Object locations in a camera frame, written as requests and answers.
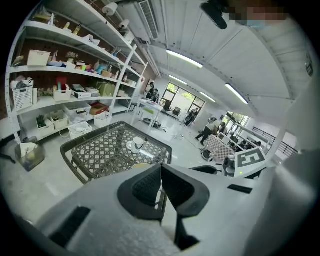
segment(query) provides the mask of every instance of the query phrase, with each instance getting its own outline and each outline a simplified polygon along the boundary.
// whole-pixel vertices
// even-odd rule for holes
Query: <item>railing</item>
[[[276,137],[272,136],[271,134],[264,132],[263,130],[260,130],[257,127],[253,127],[252,129],[253,132],[265,137],[267,140],[270,141],[271,145],[273,145],[273,143],[276,140]],[[298,153],[297,150],[295,150],[294,148],[292,148],[291,146],[289,146],[288,144],[284,143],[283,141],[281,142],[278,150],[285,154],[287,157],[291,157],[292,155],[295,155]]]

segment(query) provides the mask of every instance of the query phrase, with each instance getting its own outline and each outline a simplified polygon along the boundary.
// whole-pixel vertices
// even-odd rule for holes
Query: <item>white shelving unit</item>
[[[39,110],[42,108],[70,103],[70,102],[79,102],[79,101],[103,101],[110,100],[111,105],[111,114],[116,114],[120,112],[128,111],[130,105],[132,103],[132,97],[117,97],[120,86],[126,86],[134,90],[139,87],[141,84],[142,75],[145,72],[148,63],[145,63],[141,57],[136,53],[137,46],[131,46],[123,36],[118,32],[116,28],[114,28],[107,20],[91,5],[87,4],[84,0],[47,0],[44,2],[45,6],[55,12],[57,15],[65,17],[70,21],[82,23],[83,27],[90,31],[92,35],[99,37],[99,39],[107,42],[112,47],[119,47],[122,52],[127,56],[125,62],[122,62],[119,58],[113,56],[109,52],[105,51],[99,46],[92,44],[91,42],[83,39],[80,36],[74,35],[66,30],[61,28],[50,26],[41,22],[29,21],[31,14],[27,17],[25,22],[22,24],[20,30],[18,31],[12,47],[9,53],[9,58],[6,66],[5,73],[5,101],[8,117],[10,120],[10,124],[12,130],[14,131],[15,140],[18,144],[21,143],[19,135],[15,132],[14,129],[14,117],[20,116],[22,114],[30,113],[35,110]],[[100,60],[111,62],[113,64],[119,64],[120,66],[120,75],[118,79],[111,79],[108,77],[104,77],[99,74],[94,74],[78,69],[69,69],[65,67],[55,67],[55,66],[19,66],[19,67],[11,67],[13,62],[14,52],[16,50],[16,45],[18,43],[19,38],[22,34],[25,33],[25,39],[34,39],[40,41],[51,42],[55,44],[59,44],[62,46],[71,47],[82,51],[84,53],[90,54]],[[135,62],[144,66],[144,70],[142,74],[139,74],[135,70],[129,66],[130,62]],[[13,73],[23,73],[23,72],[61,72],[61,73],[72,73],[80,76],[88,76],[94,77],[101,80],[106,80],[109,82],[113,82],[116,84],[115,91],[113,97],[89,97],[89,98],[75,98],[71,96],[69,100],[66,101],[55,101],[50,96],[42,96],[38,98],[36,104],[22,109],[20,111],[16,111],[15,107],[12,106],[10,99],[10,75]],[[136,76],[137,84],[136,86],[130,85],[128,83],[122,82],[125,72],[129,72]],[[128,107],[121,105],[122,100],[128,101]],[[87,121],[92,120],[93,116],[89,115],[87,117]],[[28,121],[23,123],[22,119],[20,120],[23,127],[26,130],[27,136],[37,136],[38,140],[44,139],[38,133],[36,122]],[[52,134],[58,133],[61,130],[66,129],[65,127],[59,130],[55,130]]]

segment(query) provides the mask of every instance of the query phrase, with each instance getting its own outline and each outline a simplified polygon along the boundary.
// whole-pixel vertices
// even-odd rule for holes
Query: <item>red box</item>
[[[93,116],[106,112],[109,109],[109,106],[104,105],[102,103],[93,103],[90,106],[91,106],[90,114]]]

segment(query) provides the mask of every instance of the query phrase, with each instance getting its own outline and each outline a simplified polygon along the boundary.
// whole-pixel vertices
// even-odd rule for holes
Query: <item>trash bin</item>
[[[15,147],[15,157],[23,168],[30,172],[33,168],[38,166],[43,160],[45,160],[45,149],[39,145],[37,137],[33,136],[25,141],[25,143],[34,143],[38,147],[35,148],[32,152],[26,154],[24,157],[21,157],[21,147],[17,145]]]

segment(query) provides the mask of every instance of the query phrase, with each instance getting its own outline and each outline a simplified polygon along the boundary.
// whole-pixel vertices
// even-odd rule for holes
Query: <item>fluorescent light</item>
[[[204,66],[204,65],[202,65],[202,64],[200,64],[200,63],[198,63],[198,62],[196,62],[196,61],[194,61],[194,60],[192,60],[192,59],[190,59],[190,58],[188,58],[188,57],[186,57],[186,56],[183,56],[183,55],[181,55],[181,54],[179,54],[179,53],[176,53],[176,52],[174,52],[174,51],[172,51],[172,50],[166,50],[166,52],[167,52],[168,54],[172,55],[172,56],[175,56],[175,57],[181,59],[181,60],[184,60],[184,61],[186,61],[186,62],[189,62],[190,64],[195,65],[195,66],[197,66],[197,67],[200,68],[200,69]]]
[[[182,80],[180,80],[180,79],[178,79],[178,78],[176,78],[176,77],[174,77],[174,76],[172,76],[172,75],[169,75],[169,77],[172,78],[172,79],[174,79],[174,80],[179,81],[180,83],[182,83],[182,84],[184,84],[184,85],[187,85],[186,82],[184,82],[184,81],[182,81]]]
[[[216,102],[213,98],[210,98],[208,95],[204,94],[202,91],[200,91],[200,94],[202,94],[203,96],[207,97],[209,100]]]
[[[225,86],[233,92],[244,104],[248,104],[244,97],[242,97],[239,92],[237,92],[230,84],[226,83]]]

